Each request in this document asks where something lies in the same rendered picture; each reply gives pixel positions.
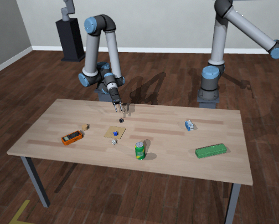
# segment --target wooden floor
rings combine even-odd
[[[124,103],[199,107],[210,54],[119,53]],[[80,63],[32,51],[0,71],[0,223],[222,224],[231,184],[102,166],[33,159],[44,208],[20,157],[7,150],[57,99],[96,100]],[[279,224],[279,62],[268,54],[225,54],[219,109],[240,110],[254,181],[241,186],[235,224]],[[99,53],[98,62],[110,62]]]

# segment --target green soda can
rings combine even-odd
[[[136,158],[138,160],[143,160],[145,158],[144,144],[140,141],[137,142],[135,149],[136,149]]]

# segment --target white baseboard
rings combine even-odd
[[[6,68],[7,66],[13,64],[14,62],[16,62],[18,59],[22,58],[23,56],[27,55],[32,50],[33,50],[33,48],[29,47],[29,48],[25,49],[24,51],[20,52],[19,54],[17,54],[16,56],[13,56],[11,59],[0,64],[0,71],[3,70],[4,68]]]
[[[16,56],[7,60],[3,64],[0,64],[0,71],[7,66],[13,64],[18,59],[22,58],[29,52],[33,50],[58,50],[62,51],[62,47],[52,47],[52,46],[32,46],[26,50],[20,52]],[[99,52],[108,52],[107,47],[100,47]],[[211,54],[211,48],[118,48],[118,52],[145,52],[145,53],[196,53],[196,54]],[[242,48],[225,48],[225,54],[268,54],[267,51],[260,48],[242,49]]]

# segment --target orange multimeter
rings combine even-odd
[[[64,145],[70,145],[71,143],[82,139],[82,133],[80,131],[75,131],[61,139]]]

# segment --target wooden tabletop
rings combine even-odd
[[[8,155],[110,166],[206,180],[252,185],[238,110],[57,99],[8,150]],[[188,131],[185,121],[194,130]],[[61,137],[90,128],[65,146]],[[110,126],[126,128],[117,144],[104,135]],[[135,144],[144,142],[146,158],[137,160]],[[227,153],[197,158],[195,149],[223,143]]]

